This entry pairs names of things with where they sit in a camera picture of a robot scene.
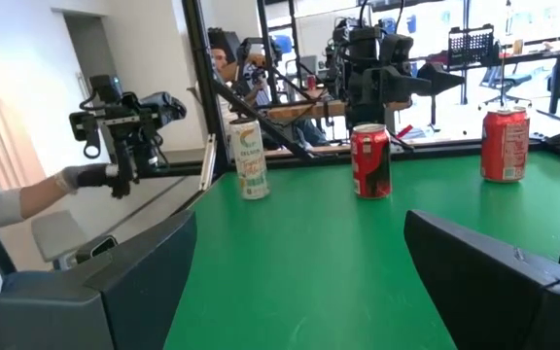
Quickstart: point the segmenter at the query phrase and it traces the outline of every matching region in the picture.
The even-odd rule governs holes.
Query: white can
[[[267,165],[259,122],[251,118],[230,122],[230,143],[241,196],[259,199],[268,195]]]

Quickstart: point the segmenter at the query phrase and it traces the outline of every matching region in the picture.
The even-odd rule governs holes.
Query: red object
[[[306,85],[309,90],[317,88],[317,77],[312,74],[308,75],[308,77],[306,77]]]
[[[383,198],[392,191],[390,136],[384,124],[363,124],[351,134],[355,191],[364,198]]]
[[[397,133],[397,138],[402,138],[404,137],[409,131],[411,131],[414,128],[414,126],[412,126],[412,124],[406,126],[403,128],[403,130],[399,131]]]
[[[529,125],[524,107],[487,113],[483,120],[481,176],[497,182],[515,182],[524,177]]]

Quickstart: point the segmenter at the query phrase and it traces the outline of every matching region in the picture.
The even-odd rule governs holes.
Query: soda can
[[[241,196],[245,199],[265,197],[269,186],[259,122],[252,118],[230,122],[230,140]]]
[[[481,143],[481,176],[485,180],[516,182],[524,177],[529,128],[524,107],[487,113]]]
[[[351,164],[358,196],[383,198],[390,194],[390,136],[386,125],[368,123],[353,128]]]
[[[308,86],[309,90],[313,90],[317,88],[317,77],[315,77],[313,74],[309,74],[306,77],[306,85]]]

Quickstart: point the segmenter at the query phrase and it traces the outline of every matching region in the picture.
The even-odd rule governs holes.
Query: gloved hand
[[[118,166],[115,164],[68,166],[60,174],[61,180],[70,191],[84,187],[109,186],[112,188],[112,197],[117,199],[129,195],[131,192],[131,186],[128,181],[119,176]]]

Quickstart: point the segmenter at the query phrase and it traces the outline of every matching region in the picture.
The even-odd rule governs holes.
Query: desk
[[[328,114],[329,117],[344,116],[345,103],[342,101],[328,102]],[[324,102],[317,102],[314,106],[312,104],[305,104],[272,108],[267,112],[267,115],[282,122],[292,121],[295,118],[317,119],[326,117]]]
[[[533,53],[525,53],[525,54],[516,54],[510,55],[505,57],[505,65],[509,64],[517,64],[517,63],[524,63],[524,62],[534,62],[539,60],[545,59],[556,59],[556,63],[554,65],[554,70],[552,71],[552,80],[550,84],[550,106],[548,108],[548,112],[543,112],[538,110],[539,113],[554,118],[560,121],[560,117],[556,116],[556,110],[559,104],[559,96],[557,95],[557,87],[560,87],[560,51],[559,52],[533,52]],[[487,68],[487,67],[496,67],[503,64],[503,61],[498,59],[492,62],[491,64],[471,64],[467,66],[451,66],[449,67],[449,72],[454,71],[462,71],[466,69],[475,69],[475,68]],[[466,90],[463,91],[462,100],[466,101]]]
[[[560,248],[559,156],[532,152],[519,184],[478,168],[395,160],[381,200],[355,196],[350,164],[270,170],[254,201],[226,174],[192,207],[197,247],[164,349],[455,349],[403,241],[408,209],[553,260]]]

